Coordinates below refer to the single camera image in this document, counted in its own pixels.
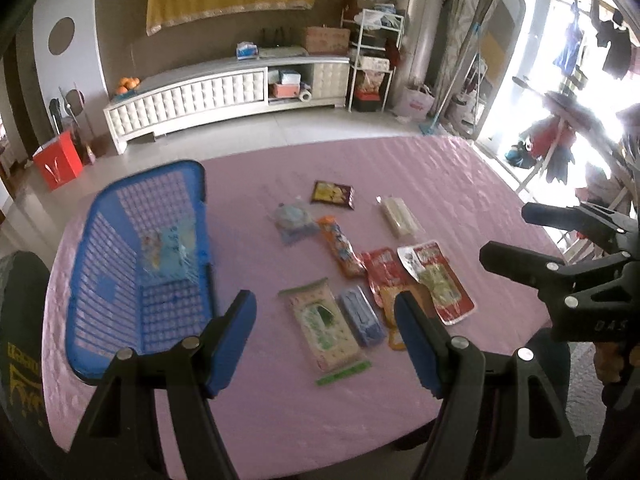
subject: white tufted cabinet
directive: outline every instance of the white tufted cabinet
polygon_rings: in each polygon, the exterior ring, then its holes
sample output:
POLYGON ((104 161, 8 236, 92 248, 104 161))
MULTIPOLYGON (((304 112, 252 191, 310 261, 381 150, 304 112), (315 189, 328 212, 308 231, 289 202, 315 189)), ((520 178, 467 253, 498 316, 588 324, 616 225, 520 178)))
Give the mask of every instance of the white tufted cabinet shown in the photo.
POLYGON ((344 106, 349 60, 337 56, 222 59, 148 78, 135 96, 111 102, 104 114, 118 153, 127 141, 155 137, 234 117, 310 106, 344 106), (270 68, 293 68, 312 87, 308 102, 269 99, 270 68))

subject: red snack package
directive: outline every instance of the red snack package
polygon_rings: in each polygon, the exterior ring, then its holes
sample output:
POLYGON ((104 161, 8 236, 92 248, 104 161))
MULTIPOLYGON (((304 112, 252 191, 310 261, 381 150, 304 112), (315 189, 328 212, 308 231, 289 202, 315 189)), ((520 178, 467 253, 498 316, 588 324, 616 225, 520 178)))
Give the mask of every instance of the red snack package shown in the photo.
POLYGON ((365 275, 365 268, 360 257, 353 251, 351 243, 340 229, 333 216, 324 216, 318 220, 324 239, 329 244, 334 258, 338 260, 342 273, 347 278, 365 275))
POLYGON ((400 247, 398 256, 406 270, 427 286, 445 325, 453 325, 473 312, 476 306, 436 242, 400 247))
POLYGON ((402 268, 393 249, 385 247, 362 253, 362 261, 367 269, 367 279, 376 305, 384 308, 380 288, 384 286, 409 285, 410 278, 402 268))

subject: roll of tape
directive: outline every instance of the roll of tape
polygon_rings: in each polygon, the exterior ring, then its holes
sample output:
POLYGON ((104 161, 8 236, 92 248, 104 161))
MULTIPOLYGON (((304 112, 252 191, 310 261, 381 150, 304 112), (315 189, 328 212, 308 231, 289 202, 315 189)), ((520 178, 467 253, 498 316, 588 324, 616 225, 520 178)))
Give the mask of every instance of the roll of tape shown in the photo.
POLYGON ((303 103, 308 103, 309 101, 311 101, 311 92, 309 90, 303 90, 302 92, 300 92, 300 100, 303 103))

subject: red gift bag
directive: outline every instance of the red gift bag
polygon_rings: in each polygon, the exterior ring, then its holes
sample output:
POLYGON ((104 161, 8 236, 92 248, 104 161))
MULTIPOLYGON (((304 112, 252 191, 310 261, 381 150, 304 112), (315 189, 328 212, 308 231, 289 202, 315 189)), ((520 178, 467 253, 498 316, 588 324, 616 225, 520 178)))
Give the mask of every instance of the red gift bag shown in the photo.
POLYGON ((70 131, 63 132, 40 148, 33 155, 33 161, 51 190, 75 179, 82 171, 82 161, 70 131))

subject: blue plastic basket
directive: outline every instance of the blue plastic basket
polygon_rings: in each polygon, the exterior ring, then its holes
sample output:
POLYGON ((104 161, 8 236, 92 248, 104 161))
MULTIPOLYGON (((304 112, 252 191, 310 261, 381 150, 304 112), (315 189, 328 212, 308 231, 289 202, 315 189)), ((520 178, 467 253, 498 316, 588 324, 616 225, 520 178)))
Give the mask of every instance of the blue plastic basket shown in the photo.
POLYGON ((85 381, 98 380, 121 348, 161 352, 200 335, 216 314, 205 222, 204 168, 172 162, 107 186, 89 210, 71 277, 66 355, 85 381), (144 280, 142 238, 194 222, 197 272, 144 280))

